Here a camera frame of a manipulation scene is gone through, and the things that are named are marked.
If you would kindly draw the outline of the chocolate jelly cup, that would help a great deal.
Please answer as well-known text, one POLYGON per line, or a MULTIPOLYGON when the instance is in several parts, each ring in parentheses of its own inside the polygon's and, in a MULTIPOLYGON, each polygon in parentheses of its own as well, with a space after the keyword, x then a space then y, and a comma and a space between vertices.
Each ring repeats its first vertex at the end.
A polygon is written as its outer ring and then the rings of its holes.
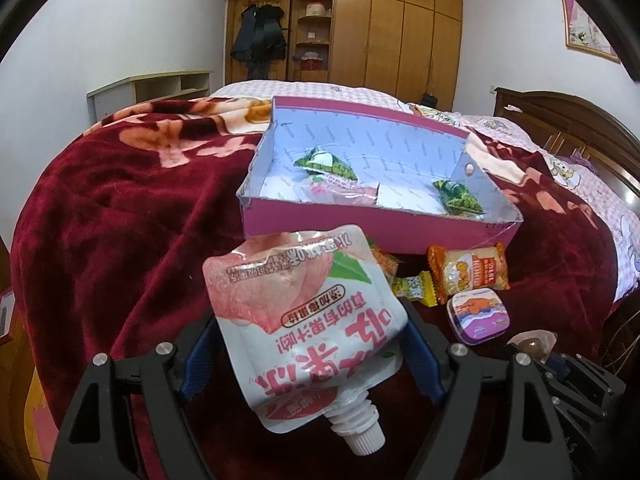
POLYGON ((513 344, 532 359, 544 363, 550 356, 557 340, 556 333, 550 332, 550 330, 529 330, 516 334, 508 341, 508 344, 513 344))

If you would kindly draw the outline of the purple mint tin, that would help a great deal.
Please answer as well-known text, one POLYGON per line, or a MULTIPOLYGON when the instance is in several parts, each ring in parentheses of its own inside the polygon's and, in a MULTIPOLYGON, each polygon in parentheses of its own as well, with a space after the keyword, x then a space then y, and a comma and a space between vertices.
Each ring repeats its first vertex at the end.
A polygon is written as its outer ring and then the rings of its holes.
POLYGON ((457 292, 447 302, 447 313, 458 339, 470 346, 494 339, 510 326, 506 307, 490 288, 457 292))

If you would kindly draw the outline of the rice cracker orange pack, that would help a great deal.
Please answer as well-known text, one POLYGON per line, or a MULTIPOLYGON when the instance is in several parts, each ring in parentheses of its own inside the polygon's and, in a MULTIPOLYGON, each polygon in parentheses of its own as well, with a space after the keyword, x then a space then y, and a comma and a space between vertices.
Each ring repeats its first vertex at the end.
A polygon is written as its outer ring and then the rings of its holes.
POLYGON ((459 292, 480 288, 506 290, 510 287, 506 252, 501 243, 474 249, 447 249, 432 245, 426 256, 440 304, 459 292))

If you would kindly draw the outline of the yellow candy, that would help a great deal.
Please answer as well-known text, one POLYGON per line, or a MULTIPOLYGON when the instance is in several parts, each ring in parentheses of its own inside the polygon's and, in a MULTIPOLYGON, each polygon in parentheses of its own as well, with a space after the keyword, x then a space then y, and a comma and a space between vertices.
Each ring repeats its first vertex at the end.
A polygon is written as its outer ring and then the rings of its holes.
POLYGON ((421 271, 416 276, 394 278, 392 291, 396 297, 417 301, 429 308, 436 307, 438 300, 430 271, 421 271))

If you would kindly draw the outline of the green peas snack bag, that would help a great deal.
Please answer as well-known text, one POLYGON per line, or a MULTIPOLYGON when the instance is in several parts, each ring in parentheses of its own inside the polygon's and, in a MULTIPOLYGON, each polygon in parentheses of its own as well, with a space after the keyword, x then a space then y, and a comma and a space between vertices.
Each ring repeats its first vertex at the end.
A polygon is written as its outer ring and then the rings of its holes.
POLYGON ((433 186, 448 214, 484 214, 480 202, 464 184, 453 180, 436 180, 433 186))

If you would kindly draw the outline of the large peach jelly pouch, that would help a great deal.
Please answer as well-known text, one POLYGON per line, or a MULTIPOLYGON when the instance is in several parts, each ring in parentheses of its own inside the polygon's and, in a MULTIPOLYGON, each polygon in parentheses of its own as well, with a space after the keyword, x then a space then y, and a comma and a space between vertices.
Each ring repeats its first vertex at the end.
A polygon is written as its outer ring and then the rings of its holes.
POLYGON ((385 443, 371 388, 401 367, 408 314, 359 226, 261 235, 203 264, 245 401, 285 434, 319 416, 358 456, 385 443))

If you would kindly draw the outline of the small peach jelly pouch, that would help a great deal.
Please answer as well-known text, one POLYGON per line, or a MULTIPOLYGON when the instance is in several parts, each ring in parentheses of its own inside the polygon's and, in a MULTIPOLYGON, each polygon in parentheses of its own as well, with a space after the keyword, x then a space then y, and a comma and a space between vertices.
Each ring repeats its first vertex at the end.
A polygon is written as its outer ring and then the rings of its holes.
POLYGON ((301 202, 325 205, 374 206, 378 199, 376 185, 359 185, 319 177, 298 182, 294 191, 301 202))

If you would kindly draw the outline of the small green snack bag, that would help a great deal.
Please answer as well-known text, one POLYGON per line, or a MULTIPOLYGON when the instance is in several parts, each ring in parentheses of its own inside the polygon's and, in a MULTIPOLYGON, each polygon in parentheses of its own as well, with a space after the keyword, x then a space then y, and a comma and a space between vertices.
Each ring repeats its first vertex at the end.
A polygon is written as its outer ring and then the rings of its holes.
POLYGON ((358 180, 355 171, 347 162, 343 162, 339 157, 320 148, 320 146, 315 146, 303 157, 296 159, 294 166, 314 174, 330 174, 349 181, 358 180))

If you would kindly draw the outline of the dark red floral blanket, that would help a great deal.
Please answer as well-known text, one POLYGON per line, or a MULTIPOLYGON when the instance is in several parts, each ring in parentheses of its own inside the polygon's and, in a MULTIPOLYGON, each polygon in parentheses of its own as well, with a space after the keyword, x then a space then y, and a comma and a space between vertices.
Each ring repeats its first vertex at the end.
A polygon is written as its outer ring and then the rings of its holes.
MULTIPOLYGON (((95 354, 141 356, 209 309, 202 266, 242 243, 235 193, 269 115, 265 101, 137 105, 43 171, 17 221, 11 274, 55 422, 95 354)), ((620 273, 603 184, 586 168, 559 184, 506 120, 474 130, 482 166, 524 217, 506 248, 512 330, 552 330, 564 350, 594 356, 620 273)), ((215 381, 191 426, 219 479, 400 479, 426 435, 430 409, 408 370, 373 390, 387 441, 358 457, 322 420, 285 436, 265 430, 221 342, 213 357, 215 381)))

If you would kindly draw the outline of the wooden headboard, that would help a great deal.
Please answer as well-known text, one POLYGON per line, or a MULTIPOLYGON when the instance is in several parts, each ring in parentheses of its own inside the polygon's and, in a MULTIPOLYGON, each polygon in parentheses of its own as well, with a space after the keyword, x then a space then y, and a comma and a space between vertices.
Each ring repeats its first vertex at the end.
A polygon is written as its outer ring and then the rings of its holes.
POLYGON ((552 155, 581 154, 631 210, 639 210, 639 139, 602 108, 560 92, 499 88, 494 115, 523 128, 552 155))

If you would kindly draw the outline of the black bag by wardrobe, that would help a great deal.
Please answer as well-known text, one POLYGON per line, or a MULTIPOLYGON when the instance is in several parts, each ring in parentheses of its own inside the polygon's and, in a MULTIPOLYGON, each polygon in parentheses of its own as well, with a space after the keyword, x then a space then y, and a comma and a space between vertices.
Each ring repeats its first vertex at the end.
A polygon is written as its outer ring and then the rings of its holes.
POLYGON ((436 96, 433 96, 431 93, 425 92, 422 98, 420 99, 419 104, 421 106, 436 108, 438 107, 438 99, 436 96))

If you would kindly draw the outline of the wooden wardrobe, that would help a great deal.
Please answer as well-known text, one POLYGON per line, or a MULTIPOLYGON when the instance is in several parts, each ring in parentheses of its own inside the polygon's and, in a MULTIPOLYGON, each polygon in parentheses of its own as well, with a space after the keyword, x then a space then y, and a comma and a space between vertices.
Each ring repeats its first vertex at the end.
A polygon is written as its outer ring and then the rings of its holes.
POLYGON ((228 0, 231 47, 241 13, 251 4, 280 6, 288 53, 269 78, 366 87, 418 102, 425 92, 451 110, 456 93, 463 0, 228 0), (305 16, 306 4, 326 6, 325 18, 305 16), (300 70, 296 55, 314 51, 323 70, 300 70))

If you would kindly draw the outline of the red pot on shelf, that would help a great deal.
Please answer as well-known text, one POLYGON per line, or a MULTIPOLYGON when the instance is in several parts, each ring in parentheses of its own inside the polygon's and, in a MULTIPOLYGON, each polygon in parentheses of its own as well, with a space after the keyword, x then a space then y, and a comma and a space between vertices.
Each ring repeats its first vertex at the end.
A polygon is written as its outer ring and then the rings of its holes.
POLYGON ((318 52, 309 51, 304 55, 296 55, 294 61, 299 65, 300 70, 323 70, 324 59, 318 52))

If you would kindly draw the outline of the dark hanging coats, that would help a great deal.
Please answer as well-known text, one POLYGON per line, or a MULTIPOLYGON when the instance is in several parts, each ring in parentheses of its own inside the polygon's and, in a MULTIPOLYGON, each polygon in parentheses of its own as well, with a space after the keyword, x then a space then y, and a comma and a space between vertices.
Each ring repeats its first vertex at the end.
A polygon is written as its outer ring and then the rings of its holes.
POLYGON ((231 57, 247 70, 247 80, 268 79, 271 65, 284 61, 288 53, 280 6, 251 4, 241 13, 240 31, 231 57))

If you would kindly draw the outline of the round box on shelf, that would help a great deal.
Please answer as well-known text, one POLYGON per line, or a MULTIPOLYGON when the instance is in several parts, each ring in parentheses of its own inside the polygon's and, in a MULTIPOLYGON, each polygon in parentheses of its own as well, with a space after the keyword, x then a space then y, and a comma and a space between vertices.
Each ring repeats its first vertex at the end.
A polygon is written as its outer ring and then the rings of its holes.
POLYGON ((326 6, 319 1, 313 1, 306 4, 305 16, 313 16, 314 18, 326 17, 326 6))

